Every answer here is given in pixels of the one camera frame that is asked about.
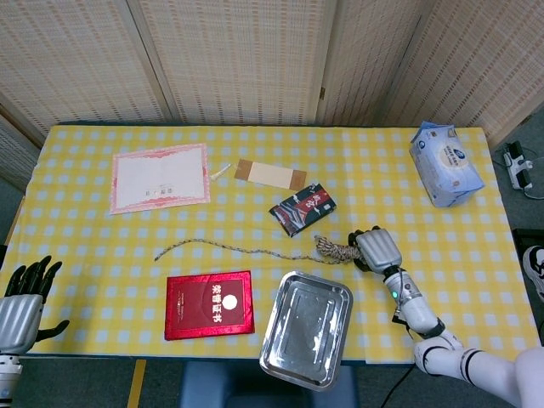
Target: red book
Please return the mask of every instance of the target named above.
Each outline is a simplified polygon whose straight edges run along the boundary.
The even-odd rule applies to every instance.
[[[253,332],[249,270],[167,278],[167,340]]]

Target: rope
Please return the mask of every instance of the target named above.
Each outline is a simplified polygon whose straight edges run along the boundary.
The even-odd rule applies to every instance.
[[[238,246],[231,246],[231,245],[222,244],[221,242],[207,240],[205,238],[189,238],[186,240],[182,240],[180,242],[176,242],[175,244],[164,248],[155,257],[155,262],[158,261],[160,258],[162,258],[162,256],[165,255],[167,252],[172,251],[174,248],[181,247],[182,245],[188,244],[190,242],[200,242],[204,244],[209,244],[215,247],[228,249],[230,251],[237,251],[237,252],[244,252],[244,253],[266,253],[268,255],[271,255],[277,258],[290,259],[290,260],[309,260],[309,261],[317,262],[319,264],[326,264],[326,265],[346,264],[348,262],[353,261],[356,258],[362,259],[359,249],[354,246],[333,244],[332,242],[327,240],[324,236],[319,236],[319,235],[316,235],[314,239],[315,239],[315,248],[317,249],[317,252],[320,253],[324,257],[332,258],[332,260],[316,258],[316,257],[312,257],[311,255],[296,255],[296,256],[284,255],[282,253],[270,251],[268,249],[240,248]]]

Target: metal tray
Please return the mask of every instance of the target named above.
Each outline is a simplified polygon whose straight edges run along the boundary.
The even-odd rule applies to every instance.
[[[331,388],[352,305],[345,285],[297,271],[285,275],[264,335],[263,370],[314,391]]]

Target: black package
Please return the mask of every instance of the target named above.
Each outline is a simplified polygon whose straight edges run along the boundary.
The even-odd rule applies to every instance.
[[[336,207],[336,203],[321,184],[311,184],[270,208],[269,212],[278,218],[289,236],[295,236]]]

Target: blue chair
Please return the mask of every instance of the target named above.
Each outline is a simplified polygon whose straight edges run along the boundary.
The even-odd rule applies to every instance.
[[[256,360],[184,364],[181,408],[359,408],[355,368],[341,366],[330,391],[318,393],[269,376]]]

